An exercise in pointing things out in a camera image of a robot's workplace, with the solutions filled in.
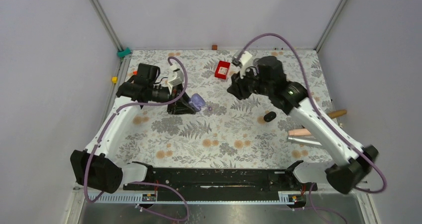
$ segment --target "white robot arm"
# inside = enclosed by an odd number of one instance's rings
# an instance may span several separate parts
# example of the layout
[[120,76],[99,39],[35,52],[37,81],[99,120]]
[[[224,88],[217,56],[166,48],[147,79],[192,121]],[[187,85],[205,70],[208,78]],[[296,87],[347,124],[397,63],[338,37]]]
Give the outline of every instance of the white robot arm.
[[[330,183],[339,192],[349,193],[371,171],[371,165],[356,150],[373,162],[378,155],[377,149],[372,145],[364,147],[350,137],[322,112],[315,101],[314,107],[307,90],[301,84],[287,81],[282,63],[276,57],[260,58],[254,67],[256,73],[249,69],[252,67],[251,59],[250,53],[244,52],[238,60],[233,60],[234,65],[241,67],[241,72],[231,77],[232,84],[227,91],[240,100],[247,99],[252,93],[268,96],[275,107],[307,128],[328,151],[332,162],[301,161],[288,168],[298,182]],[[331,127],[322,119],[328,120]],[[346,145],[333,129],[353,147]]]
[[190,98],[182,92],[183,73],[175,65],[170,66],[170,69],[173,74],[168,79],[167,87],[155,83],[160,74],[159,67],[146,64],[139,64],[137,75],[119,87],[114,105],[94,139],[83,151],[75,150],[71,155],[77,183],[84,184],[87,166],[87,185],[108,193],[115,192],[125,184],[144,180],[147,175],[146,164],[120,164],[115,161],[124,131],[140,113],[142,105],[149,101],[168,104],[167,112],[170,114],[195,114],[205,105],[198,94]]

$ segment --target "floral tablecloth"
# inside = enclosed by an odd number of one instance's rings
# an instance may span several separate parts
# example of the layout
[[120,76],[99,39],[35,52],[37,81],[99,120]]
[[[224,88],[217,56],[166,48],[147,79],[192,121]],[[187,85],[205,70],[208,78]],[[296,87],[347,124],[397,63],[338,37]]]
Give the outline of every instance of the floral tablecloth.
[[[283,62],[288,79],[303,84],[291,51],[249,52],[254,58],[276,56]],[[287,131],[301,126],[274,108],[267,97],[252,95],[239,101],[227,93],[230,79],[215,78],[214,71],[220,60],[231,61],[235,53],[234,50],[134,51],[126,79],[137,70],[139,63],[146,63],[161,68],[160,80],[170,73],[167,57],[176,56],[188,71],[188,95],[200,94],[212,111],[169,115],[167,107],[144,107],[134,117],[131,129],[125,131],[117,160],[140,161],[156,167],[208,168],[286,168],[301,159],[308,162],[330,160],[324,149],[287,142]],[[331,111],[316,52],[299,51],[299,54],[314,98],[326,112]],[[229,74],[237,71],[238,68],[232,65]],[[277,117],[267,123],[263,116],[270,111],[277,113]]]

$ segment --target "red box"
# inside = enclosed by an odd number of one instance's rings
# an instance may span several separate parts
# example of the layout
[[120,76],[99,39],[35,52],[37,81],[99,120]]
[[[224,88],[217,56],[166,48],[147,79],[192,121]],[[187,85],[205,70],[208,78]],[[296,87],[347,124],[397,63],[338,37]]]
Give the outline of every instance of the red box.
[[227,79],[228,71],[230,70],[230,62],[220,61],[217,69],[215,70],[214,76],[220,79]]

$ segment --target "purple cable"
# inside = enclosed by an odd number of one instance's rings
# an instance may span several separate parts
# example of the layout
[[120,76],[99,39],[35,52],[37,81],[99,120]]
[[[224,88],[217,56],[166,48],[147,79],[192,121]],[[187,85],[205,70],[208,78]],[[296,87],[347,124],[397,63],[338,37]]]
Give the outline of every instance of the purple cable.
[[296,59],[299,62],[299,66],[301,68],[301,72],[304,78],[304,82],[305,82],[305,86],[306,89],[308,91],[308,96],[309,96],[309,100],[311,101],[311,105],[314,108],[315,112],[318,114],[318,116],[322,119],[322,121],[331,129],[331,131],[333,131],[335,133],[335,135],[337,135],[338,138],[340,138],[347,146],[349,146],[353,151],[355,151],[359,156],[361,156],[366,162],[369,163],[369,165],[371,165],[375,171],[380,175],[382,181],[383,181],[383,186],[380,190],[376,190],[376,191],[370,191],[370,190],[365,190],[365,189],[361,189],[358,187],[355,187],[356,190],[365,192],[365,193],[381,193],[383,191],[385,191],[385,189],[387,188],[387,179],[384,176],[384,174],[382,173],[382,171],[375,165],[375,163],[373,163],[368,157],[366,157],[361,151],[359,151],[352,143],[349,142],[349,140],[347,140],[345,137],[343,137],[343,135],[341,135],[340,132],[338,132],[333,125],[331,125],[331,123],[325,119],[321,112],[319,111],[319,109],[317,108],[317,105],[315,103],[315,101],[312,99],[312,94],[311,94],[311,89],[309,87],[309,83],[308,83],[308,79],[306,77],[305,74],[305,68],[302,64],[301,59],[299,58],[299,55],[297,54],[296,50],[294,49],[294,47],[290,44],[290,42],[288,42],[286,39],[284,39],[282,36],[275,34],[275,33],[264,33],[261,34],[255,38],[253,38],[252,40],[250,40],[245,47],[239,52],[239,55],[237,56],[237,60],[239,60],[239,58],[242,56],[242,54],[245,52],[245,50],[256,40],[258,40],[259,38],[262,38],[264,36],[275,36],[279,39],[281,39],[282,41],[284,41],[284,43],[292,50],[293,54],[295,55]]
[[185,86],[183,86],[182,92],[180,92],[180,94],[176,98],[172,99],[171,101],[164,102],[164,103],[129,103],[129,104],[125,104],[125,105],[122,105],[119,108],[117,108],[116,113],[113,113],[110,116],[110,118],[107,120],[107,122],[104,125],[104,128],[101,130],[101,133],[98,136],[98,139],[97,139],[98,144],[94,145],[94,147],[93,147],[93,149],[91,151],[91,154],[90,154],[90,156],[88,158],[87,165],[85,167],[85,174],[84,174],[84,195],[85,195],[85,200],[87,200],[88,203],[94,203],[94,202],[96,202],[101,197],[101,195],[104,193],[104,192],[101,192],[93,200],[91,200],[88,197],[88,186],[87,186],[87,183],[88,183],[88,173],[89,173],[89,170],[90,170],[90,166],[91,166],[91,162],[92,162],[92,158],[94,156],[94,153],[97,150],[97,148],[99,147],[99,143],[102,141],[102,139],[104,137],[104,134],[107,131],[107,128],[111,124],[111,121],[113,121],[113,119],[118,115],[118,113],[122,109],[124,109],[126,107],[129,107],[129,106],[165,106],[165,105],[169,105],[169,104],[172,104],[172,103],[176,102],[177,100],[179,100],[183,96],[183,94],[186,92],[186,88],[188,87],[188,73],[186,72],[186,68],[183,65],[183,63],[179,59],[177,59],[176,57],[169,56],[169,58],[167,59],[167,61],[169,62],[170,65],[172,65],[171,60],[175,60],[177,63],[179,63],[180,67],[183,70],[183,75],[185,76]]
[[310,202],[310,204],[311,204],[311,208],[315,211],[315,213],[322,219],[322,220],[324,220],[326,223],[328,223],[328,224],[331,224],[332,222],[330,222],[329,220],[327,220],[327,219],[325,219],[321,214],[319,214],[318,212],[317,212],[317,210],[324,210],[324,211],[327,211],[327,212],[332,212],[332,213],[335,213],[335,214],[337,214],[337,216],[339,216],[339,217],[341,217],[341,219],[343,219],[345,222],[346,222],[346,224],[348,223],[347,222],[347,219],[342,215],[342,214],[340,214],[339,212],[337,212],[337,211],[335,211],[335,210],[333,210],[333,209],[330,209],[330,208],[317,208],[317,207],[315,207],[314,206],[314,203],[312,202],[312,196],[311,196],[311,193],[312,193],[312,188],[314,187],[314,185],[315,185],[315,183],[312,183],[311,184],[311,187],[309,188],[309,202]]
[[100,192],[100,194],[98,194],[98,196],[96,196],[93,200],[90,199],[90,197],[88,197],[88,172],[90,171],[90,166],[91,166],[91,162],[92,162],[92,157],[94,156],[95,151],[98,148],[98,144],[94,145],[94,148],[91,151],[91,154],[88,158],[88,162],[87,162],[87,166],[85,168],[85,175],[84,175],[84,195],[85,195],[85,200],[87,200],[88,203],[94,203],[96,202],[101,195],[104,193],[104,191]]
[[152,214],[155,214],[155,215],[160,216],[162,218],[167,218],[169,220],[176,221],[176,222],[184,222],[184,221],[186,221],[189,218],[189,207],[188,207],[188,203],[183,198],[183,196],[178,191],[176,191],[174,188],[172,188],[170,186],[167,186],[167,185],[164,185],[164,184],[159,184],[159,183],[133,182],[131,184],[141,184],[141,185],[148,185],[148,186],[157,186],[157,187],[167,188],[167,189],[173,191],[175,194],[177,194],[177,196],[179,196],[180,199],[182,199],[183,204],[186,207],[186,216],[184,218],[182,218],[182,219],[177,219],[177,218],[172,218],[172,217],[166,216],[166,215],[161,214],[161,213],[157,213],[157,212],[152,211],[152,210],[149,210],[149,209],[143,209],[143,208],[141,208],[141,210],[145,210],[145,211],[147,211],[149,213],[152,213]]
[[129,104],[125,104],[125,105],[120,106],[116,110],[116,112],[119,112],[120,110],[122,110],[126,107],[129,107],[129,106],[166,106],[166,105],[169,105],[169,104],[172,104],[172,103],[178,101],[183,96],[183,94],[186,91],[186,88],[188,87],[188,74],[186,72],[185,66],[182,64],[182,62],[179,59],[177,59],[174,56],[169,56],[167,61],[169,62],[170,65],[172,65],[171,60],[175,60],[177,63],[179,63],[180,67],[182,67],[183,74],[185,75],[185,85],[183,86],[182,92],[180,92],[180,94],[176,98],[172,99],[171,101],[164,102],[164,103],[142,103],[142,102],[129,103]]
[[295,210],[295,212],[297,212],[297,211],[305,211],[305,210],[310,210],[310,209],[312,209],[312,210],[325,211],[325,212],[329,212],[329,213],[334,213],[337,216],[339,216],[341,219],[343,219],[344,222],[346,222],[346,224],[349,223],[347,221],[347,219],[341,213],[339,213],[338,211],[333,210],[331,208],[319,208],[319,207],[312,208],[312,207],[306,207],[306,208],[296,208],[296,209],[292,209],[292,208],[281,208],[279,210],[282,210],[282,211],[293,211],[293,210]]

